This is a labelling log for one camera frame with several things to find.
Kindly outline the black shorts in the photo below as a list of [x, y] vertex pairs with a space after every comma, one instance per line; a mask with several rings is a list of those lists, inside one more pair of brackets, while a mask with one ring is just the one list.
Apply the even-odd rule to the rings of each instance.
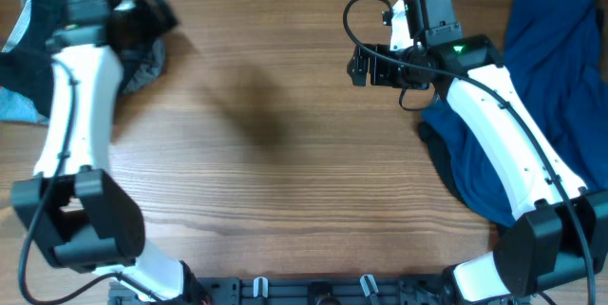
[[53, 71], [46, 40], [62, 23], [64, 0], [31, 0], [24, 36], [1, 54], [1, 86], [33, 101], [37, 112], [50, 114]]

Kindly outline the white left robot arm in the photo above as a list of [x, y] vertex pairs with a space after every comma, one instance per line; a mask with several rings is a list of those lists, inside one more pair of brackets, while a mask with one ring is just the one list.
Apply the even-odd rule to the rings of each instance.
[[96, 281], [113, 279], [143, 302], [203, 299], [189, 267], [145, 236], [139, 205], [111, 177], [108, 147], [121, 56], [178, 23], [166, 0], [72, 0], [77, 16], [47, 44], [54, 88], [47, 138], [31, 179], [11, 204], [27, 228], [26, 248], [47, 263]]

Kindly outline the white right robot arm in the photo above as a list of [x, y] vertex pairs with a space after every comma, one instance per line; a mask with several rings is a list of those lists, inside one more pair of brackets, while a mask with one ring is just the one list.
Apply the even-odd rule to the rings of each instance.
[[607, 256], [607, 194], [586, 191], [523, 106], [503, 59], [484, 35], [390, 51], [356, 42], [356, 86], [432, 85], [478, 140], [498, 174], [514, 224], [494, 248], [445, 269], [443, 304], [541, 295], [584, 279], [589, 303]]

